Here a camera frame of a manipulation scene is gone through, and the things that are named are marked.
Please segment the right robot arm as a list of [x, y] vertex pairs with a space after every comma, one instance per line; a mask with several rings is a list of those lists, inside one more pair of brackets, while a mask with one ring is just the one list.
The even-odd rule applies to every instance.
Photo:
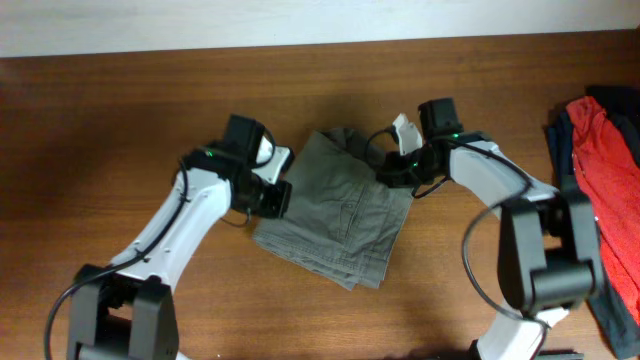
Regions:
[[[391, 188], [436, 189], [452, 181], [486, 208], [464, 232], [461, 258], [478, 295], [496, 312], [467, 359], [576, 359], [573, 351], [544, 352], [550, 330], [605, 285], [599, 230], [591, 202], [578, 188], [558, 189], [508, 159], [482, 131], [467, 131], [451, 98], [418, 107], [419, 121], [399, 114], [384, 128], [396, 144], [376, 170]], [[481, 288], [469, 244], [481, 221], [500, 221], [497, 278], [502, 303]]]

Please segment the grey shorts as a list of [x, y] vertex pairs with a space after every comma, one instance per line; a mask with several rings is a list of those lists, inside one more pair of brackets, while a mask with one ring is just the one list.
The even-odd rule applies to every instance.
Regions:
[[354, 129], [314, 131], [286, 174], [292, 193], [281, 219], [263, 219], [263, 249], [351, 290], [377, 288], [413, 202], [407, 188], [376, 180], [384, 151]]

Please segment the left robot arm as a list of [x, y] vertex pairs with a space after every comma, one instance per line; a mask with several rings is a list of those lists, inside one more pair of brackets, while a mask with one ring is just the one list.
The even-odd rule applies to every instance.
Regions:
[[224, 135], [179, 161], [172, 189], [142, 232], [108, 265], [84, 265], [70, 299], [69, 359], [181, 359], [173, 300], [182, 273], [231, 210], [277, 219], [292, 186], [293, 151], [260, 122], [233, 115]]

